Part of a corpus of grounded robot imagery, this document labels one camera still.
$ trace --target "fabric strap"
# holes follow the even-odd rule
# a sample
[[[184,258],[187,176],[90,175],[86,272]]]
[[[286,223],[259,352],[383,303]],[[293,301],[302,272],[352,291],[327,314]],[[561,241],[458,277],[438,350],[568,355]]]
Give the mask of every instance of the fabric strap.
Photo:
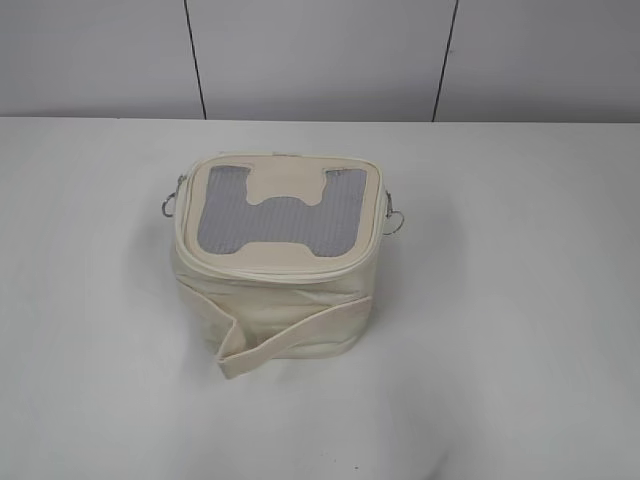
[[[213,321],[215,328],[226,330],[226,333],[223,334],[224,340],[218,350],[217,361],[227,378],[249,372],[281,355],[287,349],[328,330],[338,328],[346,331],[356,330],[363,318],[369,315],[372,305],[372,297],[368,296],[327,308],[293,324],[256,347],[247,348],[247,337],[236,318],[223,311],[215,302],[201,293],[181,282],[179,285],[185,300],[192,304],[201,316]],[[345,345],[343,350],[349,346],[350,343]],[[337,354],[340,351],[337,349],[333,353]]]

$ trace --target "white table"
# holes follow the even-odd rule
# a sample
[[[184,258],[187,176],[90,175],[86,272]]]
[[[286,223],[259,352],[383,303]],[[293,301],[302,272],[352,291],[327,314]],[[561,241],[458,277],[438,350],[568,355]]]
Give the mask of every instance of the white table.
[[[226,381],[160,202],[219,151],[382,165],[347,354]],[[0,119],[0,478],[640,478],[640,126]]]

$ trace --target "bag lid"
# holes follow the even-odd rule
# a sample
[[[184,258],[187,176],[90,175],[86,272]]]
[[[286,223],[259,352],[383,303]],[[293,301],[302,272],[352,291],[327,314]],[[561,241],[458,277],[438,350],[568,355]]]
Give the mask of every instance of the bag lid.
[[[362,160],[226,155],[189,177],[184,244],[213,268],[342,269],[366,257],[381,233],[381,175]]]

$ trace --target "black line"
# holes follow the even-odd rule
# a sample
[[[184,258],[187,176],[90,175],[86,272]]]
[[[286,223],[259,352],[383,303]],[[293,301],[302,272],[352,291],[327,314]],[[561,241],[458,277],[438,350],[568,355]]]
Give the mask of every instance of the black line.
[[[442,71],[440,72],[440,81],[438,82],[438,93],[436,94],[436,101],[433,105],[433,115],[431,121],[436,121],[436,113],[438,113],[438,104],[440,103],[440,94],[442,93],[442,83],[444,82],[444,72],[447,69],[447,60],[449,60],[449,50],[451,49],[451,39],[453,38],[453,26],[456,24],[456,17],[458,16],[458,4],[460,0],[456,0],[453,6],[453,15],[451,16],[451,27],[449,28],[449,38],[447,39],[447,48],[444,51],[444,60],[442,61]]]
[[[189,29],[189,42],[191,42],[191,55],[193,56],[193,66],[196,70],[196,78],[198,79],[198,92],[200,92],[200,106],[202,107],[202,116],[207,119],[207,107],[204,105],[204,96],[202,95],[202,82],[200,81],[200,69],[198,68],[198,57],[196,55],[196,46],[193,43],[193,30],[191,30],[191,16],[189,15],[189,6],[187,0],[183,0],[184,15],[187,17],[187,28]]]

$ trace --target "white wall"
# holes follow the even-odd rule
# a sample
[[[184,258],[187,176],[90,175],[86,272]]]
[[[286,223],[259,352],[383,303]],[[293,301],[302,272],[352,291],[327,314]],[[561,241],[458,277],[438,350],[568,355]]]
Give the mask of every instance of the white wall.
[[[0,115],[201,118],[180,0],[1,0]]]
[[[0,0],[0,115],[202,118],[183,0]],[[188,0],[209,118],[431,119],[455,0]],[[459,0],[437,120],[640,122],[638,0]]]
[[[431,120],[454,0],[189,0],[209,118]]]
[[[640,2],[460,0],[437,120],[640,122]]]

